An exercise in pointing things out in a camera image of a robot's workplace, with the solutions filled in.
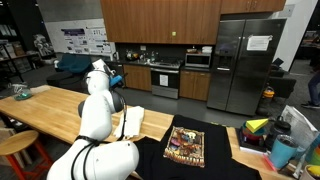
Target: kitchen cabinet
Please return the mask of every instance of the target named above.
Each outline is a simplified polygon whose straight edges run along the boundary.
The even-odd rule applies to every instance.
[[[286,0],[222,0],[221,14],[281,11],[285,2]]]
[[[215,44],[221,0],[101,0],[108,40]]]
[[[151,91],[150,67],[123,65],[123,71],[128,73],[125,77],[126,87]]]
[[[210,73],[181,71],[179,96],[207,101]]]

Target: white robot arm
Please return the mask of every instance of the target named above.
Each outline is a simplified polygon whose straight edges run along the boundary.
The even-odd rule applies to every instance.
[[[48,180],[123,180],[138,164],[138,149],[130,141],[88,146],[92,140],[102,141],[110,135],[111,114],[123,108],[119,94],[109,91],[109,77],[114,74],[108,69],[109,72],[105,72],[103,67],[106,65],[102,60],[94,63],[94,66],[95,70],[88,74],[87,83],[91,95],[83,105],[79,136],[70,149],[52,165]]]

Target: red stool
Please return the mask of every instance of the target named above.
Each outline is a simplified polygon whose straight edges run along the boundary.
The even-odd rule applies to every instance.
[[[27,176],[31,176],[31,179],[37,179],[37,177],[39,177],[44,170],[50,169],[53,163],[48,153],[39,142],[38,136],[39,133],[37,131],[24,131],[6,139],[3,143],[0,144],[0,156],[7,157],[20,180],[27,179]],[[14,153],[22,151],[32,144],[35,145],[43,160],[34,168],[33,171],[23,171],[19,166],[18,161],[14,157]]]

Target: gray floor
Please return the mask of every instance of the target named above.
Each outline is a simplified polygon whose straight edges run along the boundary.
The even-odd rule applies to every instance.
[[[286,101],[283,99],[273,101],[271,103],[270,112],[272,113],[273,117],[276,117],[281,114],[286,104],[294,106],[302,114],[304,114],[316,128],[319,129],[320,121],[318,121],[318,118],[320,115],[320,110],[310,110],[300,107],[301,103],[309,100],[307,83],[312,77],[312,74],[310,73],[311,68],[308,64],[308,60],[296,60],[294,62],[291,73],[286,75],[286,77],[297,79],[295,90],[291,94],[290,98]],[[23,74],[23,78],[31,87],[36,87],[46,84],[45,78],[54,73],[55,71],[52,66],[46,66]],[[19,79],[15,77],[12,78],[12,81],[19,82]],[[240,127],[246,120],[260,118],[259,116],[248,117],[214,109],[208,109],[206,107],[206,103],[203,101],[186,98],[173,100],[169,98],[153,96],[150,92],[132,89],[118,89],[118,92],[124,96],[127,104],[131,106],[142,106],[146,109],[169,114],[181,114],[204,122],[215,122],[232,127]],[[7,90],[0,92],[0,96],[7,96],[8,94],[10,93]],[[69,148],[69,145],[63,144],[53,138],[45,137],[45,139],[47,139],[45,147],[54,160],[61,157],[61,155],[63,155]],[[16,176],[10,167],[0,166],[0,171],[0,179],[16,179]]]

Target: refrigerator door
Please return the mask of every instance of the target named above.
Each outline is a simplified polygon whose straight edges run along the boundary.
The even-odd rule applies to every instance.
[[[226,110],[244,24],[244,20],[220,21],[211,69],[208,107]]]
[[[255,114],[285,21],[284,19],[246,21],[227,111],[246,115]],[[248,49],[248,40],[254,36],[270,37],[266,50]],[[250,43],[250,47],[259,46],[260,42],[255,43]]]

